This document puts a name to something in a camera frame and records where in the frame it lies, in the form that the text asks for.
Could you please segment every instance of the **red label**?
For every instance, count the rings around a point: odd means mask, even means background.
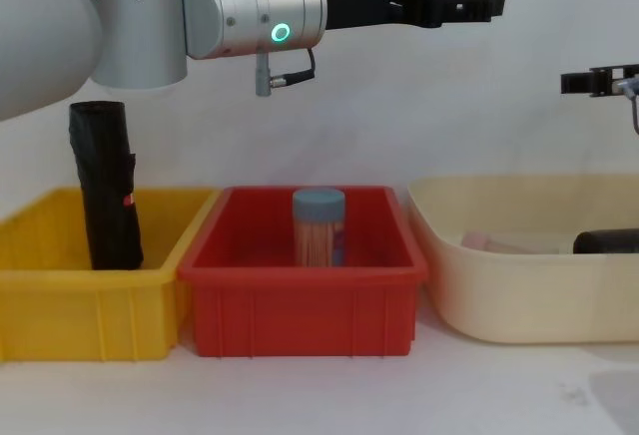
[[[124,198],[124,207],[125,208],[129,208],[131,206],[134,206],[136,203],[136,199],[133,197],[133,194],[129,194],[128,196],[126,196]]]

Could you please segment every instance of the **white table surface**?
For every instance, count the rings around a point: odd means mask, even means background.
[[[639,345],[494,346],[423,309],[407,358],[8,363],[0,433],[639,434]]]

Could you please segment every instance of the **blue lid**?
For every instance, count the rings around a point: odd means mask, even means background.
[[[303,189],[293,195],[296,220],[330,223],[344,220],[346,195],[337,189]]]

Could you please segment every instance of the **black cylinder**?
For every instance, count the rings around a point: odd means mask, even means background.
[[[579,235],[574,253],[639,253],[639,229],[594,230]]]
[[[73,104],[69,120],[93,268],[138,269],[144,257],[133,196],[136,158],[129,147],[125,106]]]

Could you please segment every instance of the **beige plastic tub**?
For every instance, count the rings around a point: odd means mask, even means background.
[[[431,179],[410,186],[441,317],[499,343],[639,340],[639,254],[571,255],[584,230],[639,227],[639,176]],[[534,255],[462,247],[469,231]]]

